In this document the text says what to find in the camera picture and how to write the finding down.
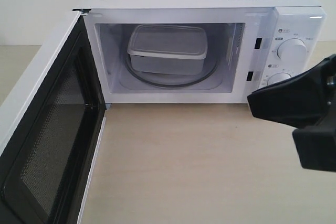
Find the microwave oven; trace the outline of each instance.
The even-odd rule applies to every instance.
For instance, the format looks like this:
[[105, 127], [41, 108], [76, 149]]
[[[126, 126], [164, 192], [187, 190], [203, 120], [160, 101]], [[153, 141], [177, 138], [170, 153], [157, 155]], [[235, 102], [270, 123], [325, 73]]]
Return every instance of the microwave oven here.
[[[80, 223], [113, 103], [248, 102], [253, 116], [298, 128], [304, 168], [335, 172], [336, 57], [302, 73], [324, 20], [314, 0], [82, 0], [0, 106], [0, 222]], [[200, 73], [135, 71], [130, 52], [153, 62], [129, 50], [143, 27], [161, 40], [141, 45], [161, 53], [171, 41], [206, 48]], [[171, 59], [154, 65], [183, 73], [181, 55]]]

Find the open microwave door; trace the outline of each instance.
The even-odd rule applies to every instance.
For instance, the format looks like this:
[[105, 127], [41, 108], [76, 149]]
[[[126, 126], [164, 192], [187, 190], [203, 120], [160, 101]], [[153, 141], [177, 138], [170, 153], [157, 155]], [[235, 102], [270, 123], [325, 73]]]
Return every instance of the open microwave door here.
[[1, 223], [77, 222], [105, 110], [83, 17], [70, 12], [0, 107]]
[[336, 54], [310, 70], [248, 96], [254, 117], [297, 129], [303, 168], [336, 172]]

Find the light wood surface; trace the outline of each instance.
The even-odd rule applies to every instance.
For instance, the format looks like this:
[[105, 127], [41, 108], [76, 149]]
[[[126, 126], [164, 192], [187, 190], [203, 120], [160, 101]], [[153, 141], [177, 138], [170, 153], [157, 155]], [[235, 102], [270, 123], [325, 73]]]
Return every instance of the light wood surface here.
[[[0, 104], [38, 47], [0, 47]], [[336, 52], [318, 43], [309, 66]], [[336, 173], [245, 104], [114, 104], [83, 224], [336, 223]]]

